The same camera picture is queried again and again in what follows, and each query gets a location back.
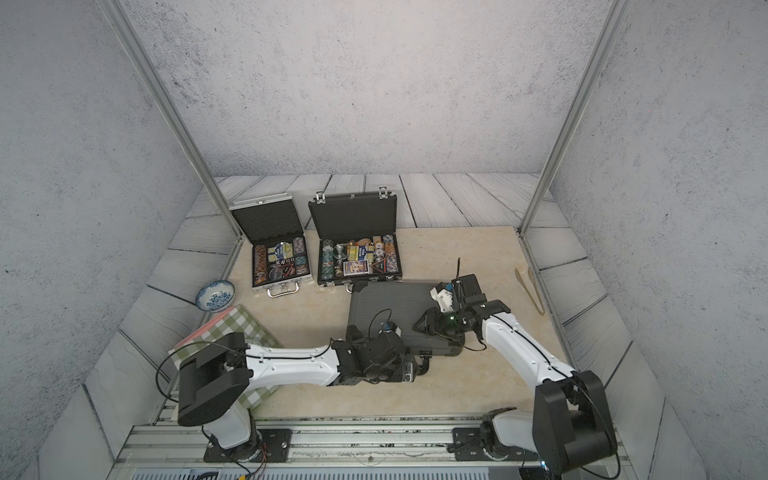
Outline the large dark grey poker case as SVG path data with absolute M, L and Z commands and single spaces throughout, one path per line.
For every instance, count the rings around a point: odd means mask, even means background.
M 426 358 L 458 356 L 464 347 L 464 334 L 452 340 L 414 329 L 429 309 L 438 307 L 431 296 L 434 287 L 414 281 L 353 283 L 348 288 L 348 324 L 357 327 L 366 339 L 375 338 L 385 325 L 394 324 L 407 352 L 421 364 Z

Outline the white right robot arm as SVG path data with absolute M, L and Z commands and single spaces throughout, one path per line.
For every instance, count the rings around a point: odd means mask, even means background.
M 415 331 L 450 341 L 474 332 L 533 392 L 530 412 L 509 407 L 483 416 L 479 445 L 490 459 L 504 460 L 514 449 L 527 450 L 559 476 L 617 457 L 605 387 L 594 372 L 580 371 L 550 353 L 505 303 L 486 297 L 473 274 L 435 285 L 430 296 L 435 304 L 415 323 Z

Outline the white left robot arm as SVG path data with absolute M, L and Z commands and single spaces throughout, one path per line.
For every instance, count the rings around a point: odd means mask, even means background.
M 368 339 L 350 326 L 344 339 L 310 349 L 251 345 L 234 332 L 181 362 L 177 422 L 200 427 L 234 450 L 255 441 L 254 420 L 240 403 L 246 393 L 299 384 L 412 383 L 428 369 L 429 357 L 415 356 L 390 327 Z

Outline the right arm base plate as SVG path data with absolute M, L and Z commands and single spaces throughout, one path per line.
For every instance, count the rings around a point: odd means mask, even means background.
M 505 446 L 494 440 L 481 427 L 457 427 L 452 430 L 452 442 L 447 452 L 457 461 L 534 462 L 539 459 L 535 452 L 517 446 Z

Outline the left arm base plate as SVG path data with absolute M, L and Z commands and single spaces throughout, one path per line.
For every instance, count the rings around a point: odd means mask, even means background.
M 244 443 L 224 448 L 219 439 L 206 433 L 208 444 L 203 455 L 205 463 L 285 463 L 291 446 L 290 429 L 257 429 Z

